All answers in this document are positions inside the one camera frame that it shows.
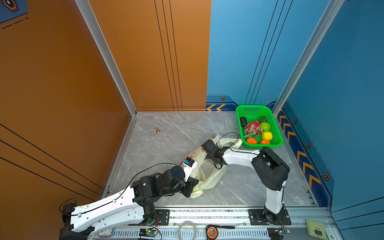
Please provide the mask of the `orange mandarin fruit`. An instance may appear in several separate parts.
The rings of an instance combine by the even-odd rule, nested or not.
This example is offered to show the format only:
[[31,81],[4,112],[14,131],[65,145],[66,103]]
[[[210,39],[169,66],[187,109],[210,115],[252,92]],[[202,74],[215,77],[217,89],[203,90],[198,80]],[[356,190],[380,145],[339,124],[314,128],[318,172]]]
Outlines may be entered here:
[[247,142],[248,144],[251,144],[251,145],[256,145],[256,144],[258,143],[257,140],[254,139],[254,138],[252,138],[252,137],[248,138],[248,139],[246,140],[246,142]]

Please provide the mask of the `dark purple black fruit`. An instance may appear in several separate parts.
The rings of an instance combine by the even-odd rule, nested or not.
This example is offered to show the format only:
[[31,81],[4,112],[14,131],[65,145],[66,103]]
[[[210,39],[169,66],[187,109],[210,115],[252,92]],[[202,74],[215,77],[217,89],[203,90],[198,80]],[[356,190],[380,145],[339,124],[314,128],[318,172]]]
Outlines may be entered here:
[[248,125],[248,121],[246,117],[240,117],[240,123],[242,128],[246,128]]

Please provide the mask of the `pink dragon fruit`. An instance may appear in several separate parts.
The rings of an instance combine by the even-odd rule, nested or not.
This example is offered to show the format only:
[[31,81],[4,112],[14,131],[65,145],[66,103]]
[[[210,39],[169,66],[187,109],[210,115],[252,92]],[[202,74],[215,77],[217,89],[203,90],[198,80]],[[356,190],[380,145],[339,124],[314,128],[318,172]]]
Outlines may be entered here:
[[247,127],[244,129],[244,137],[250,138],[253,136],[257,136],[260,133],[262,133],[262,129],[260,127],[259,121],[255,120],[247,125]]

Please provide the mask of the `orange persimmon with stem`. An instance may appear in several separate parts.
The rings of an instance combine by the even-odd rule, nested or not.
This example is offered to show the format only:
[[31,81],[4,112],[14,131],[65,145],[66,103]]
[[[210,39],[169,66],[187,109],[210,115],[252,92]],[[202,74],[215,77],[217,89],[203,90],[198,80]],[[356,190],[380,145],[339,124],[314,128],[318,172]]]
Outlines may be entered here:
[[263,140],[261,140],[260,144],[262,144],[262,145],[270,145],[271,143],[270,143],[269,140],[263,139]]

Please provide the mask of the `green plastic mesh basket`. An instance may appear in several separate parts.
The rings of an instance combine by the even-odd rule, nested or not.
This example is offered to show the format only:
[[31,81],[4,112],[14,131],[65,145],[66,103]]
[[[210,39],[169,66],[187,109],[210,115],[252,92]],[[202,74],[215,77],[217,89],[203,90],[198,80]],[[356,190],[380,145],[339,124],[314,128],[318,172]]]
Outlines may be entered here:
[[260,105],[236,108],[240,139],[246,149],[277,148],[284,140],[272,110]]

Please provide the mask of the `yellow lemon fruit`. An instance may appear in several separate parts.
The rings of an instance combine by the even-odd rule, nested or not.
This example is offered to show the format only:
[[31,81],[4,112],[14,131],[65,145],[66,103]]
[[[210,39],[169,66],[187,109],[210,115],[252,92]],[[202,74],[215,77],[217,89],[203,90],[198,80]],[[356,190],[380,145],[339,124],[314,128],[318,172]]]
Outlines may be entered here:
[[263,140],[271,141],[273,139],[273,137],[274,136],[270,131],[262,132],[262,139]]

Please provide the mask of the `green lime fruit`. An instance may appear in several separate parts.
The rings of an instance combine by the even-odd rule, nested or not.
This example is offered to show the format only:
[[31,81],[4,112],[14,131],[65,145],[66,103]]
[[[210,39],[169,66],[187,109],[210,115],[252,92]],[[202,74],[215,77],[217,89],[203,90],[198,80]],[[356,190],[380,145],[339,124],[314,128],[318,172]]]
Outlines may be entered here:
[[261,127],[263,132],[269,132],[271,129],[271,125],[268,122],[260,123],[260,127]]

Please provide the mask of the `green avocado fruit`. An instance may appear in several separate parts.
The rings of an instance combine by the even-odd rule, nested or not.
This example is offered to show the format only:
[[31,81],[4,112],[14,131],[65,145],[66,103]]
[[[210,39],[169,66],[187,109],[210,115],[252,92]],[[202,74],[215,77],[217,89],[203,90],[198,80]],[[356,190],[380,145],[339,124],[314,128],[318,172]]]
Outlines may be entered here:
[[261,117],[259,117],[259,123],[261,124],[261,123],[265,123],[265,122],[267,122],[267,118],[265,117],[265,116],[261,116]]

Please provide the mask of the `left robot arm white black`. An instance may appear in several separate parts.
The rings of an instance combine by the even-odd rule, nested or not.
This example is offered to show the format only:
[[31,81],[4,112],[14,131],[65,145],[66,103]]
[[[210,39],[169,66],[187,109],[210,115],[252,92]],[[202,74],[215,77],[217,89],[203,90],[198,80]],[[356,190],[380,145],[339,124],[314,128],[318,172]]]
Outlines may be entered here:
[[155,202],[181,193],[189,198],[199,180],[188,177],[180,166],[164,173],[143,176],[124,190],[99,201],[62,207],[61,240],[87,240],[98,233],[123,225],[150,225],[157,220]]

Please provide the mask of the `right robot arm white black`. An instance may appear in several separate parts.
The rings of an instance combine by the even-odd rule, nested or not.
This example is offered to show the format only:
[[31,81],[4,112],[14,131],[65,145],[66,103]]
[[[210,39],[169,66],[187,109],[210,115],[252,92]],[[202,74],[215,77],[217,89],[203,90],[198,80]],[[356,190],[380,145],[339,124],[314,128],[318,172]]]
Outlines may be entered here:
[[252,225],[292,224],[283,197],[289,166],[271,149],[246,151],[233,150],[230,147],[218,147],[212,140],[202,144],[207,158],[219,165],[239,165],[253,168],[266,187],[266,202],[262,211],[249,212]]

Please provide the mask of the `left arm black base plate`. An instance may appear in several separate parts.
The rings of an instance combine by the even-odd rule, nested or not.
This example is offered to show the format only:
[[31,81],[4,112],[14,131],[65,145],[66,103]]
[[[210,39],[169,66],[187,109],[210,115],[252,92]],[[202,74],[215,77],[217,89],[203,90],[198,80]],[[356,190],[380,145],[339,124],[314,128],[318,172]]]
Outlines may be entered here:
[[152,226],[168,226],[170,220],[169,209],[156,209],[156,217],[152,222]]

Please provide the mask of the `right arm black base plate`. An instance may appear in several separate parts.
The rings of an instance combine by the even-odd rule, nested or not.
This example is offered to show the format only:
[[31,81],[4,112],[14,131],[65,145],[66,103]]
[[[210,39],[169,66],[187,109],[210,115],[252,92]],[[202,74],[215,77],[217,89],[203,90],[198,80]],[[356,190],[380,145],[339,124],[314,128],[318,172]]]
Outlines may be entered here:
[[252,226],[280,225],[290,226],[292,224],[288,210],[282,208],[278,214],[267,209],[250,209],[248,210],[249,218]]

